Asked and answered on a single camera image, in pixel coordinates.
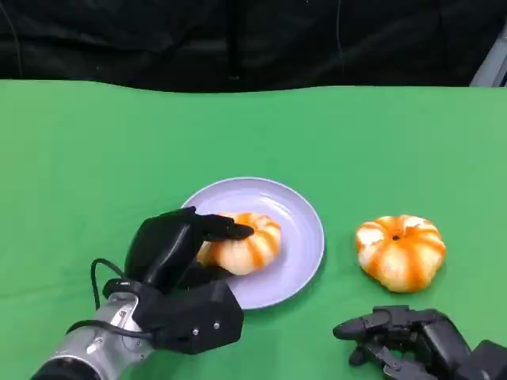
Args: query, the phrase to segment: green table surface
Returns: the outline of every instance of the green table surface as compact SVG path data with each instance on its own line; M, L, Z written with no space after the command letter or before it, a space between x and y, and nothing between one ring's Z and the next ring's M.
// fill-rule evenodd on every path
M0 82L2 378L28 378L93 315L92 259L123 264L145 218L237 176L307 197L326 231L320 270L294 298L248 312L237 344L159 352L123 378L380 379L372 365L349 368L353 345L331 333L375 305L435 307L471 346L507 344L506 109L502 89L207 95ZM402 213L431 219L448 246L418 294L390 294L356 263L358 225Z

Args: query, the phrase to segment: orange and white pumpkin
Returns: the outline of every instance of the orange and white pumpkin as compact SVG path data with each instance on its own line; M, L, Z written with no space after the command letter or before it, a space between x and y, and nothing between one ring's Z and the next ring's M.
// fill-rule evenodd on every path
M425 289L444 262L438 229L417 216L384 216L356 232L359 265L394 292Z
M197 254L204 265L220 266L230 273L243 276L269 265L280 251L281 229L267 215L252 212L221 213L237 224L250 226L255 231L244 240L205 242Z

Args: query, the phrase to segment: black curtain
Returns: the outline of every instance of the black curtain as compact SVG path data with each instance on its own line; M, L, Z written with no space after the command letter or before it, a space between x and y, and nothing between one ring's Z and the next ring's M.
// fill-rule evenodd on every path
M506 0L2 3L0 78L177 92L467 86L507 21Z

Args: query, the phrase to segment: plate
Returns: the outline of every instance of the plate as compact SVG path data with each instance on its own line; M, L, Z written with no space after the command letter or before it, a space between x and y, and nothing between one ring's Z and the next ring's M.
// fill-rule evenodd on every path
M324 229L310 203L291 188L264 178L231 178L199 190L183 204L189 206L195 206L198 214L257 212L280 224L276 259L257 272L228 280L244 310L290 298L317 272L324 255Z

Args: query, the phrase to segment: robotic arm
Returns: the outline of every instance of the robotic arm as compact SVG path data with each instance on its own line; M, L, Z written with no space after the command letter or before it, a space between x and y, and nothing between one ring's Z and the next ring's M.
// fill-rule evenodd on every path
M506 380L507 348L488 340L471 351L452 321L437 310L408 306L374 307L373 312L339 324L339 340L355 340L349 365L371 360L394 380ZM391 353L413 352L413 359Z
M216 272L195 261L204 241L241 240L254 231L232 218L185 208L144 221L125 261L92 264L97 312L75 323L32 380L113 380L153 350L198 354L239 340L243 312ZM100 307L94 269L107 264Z

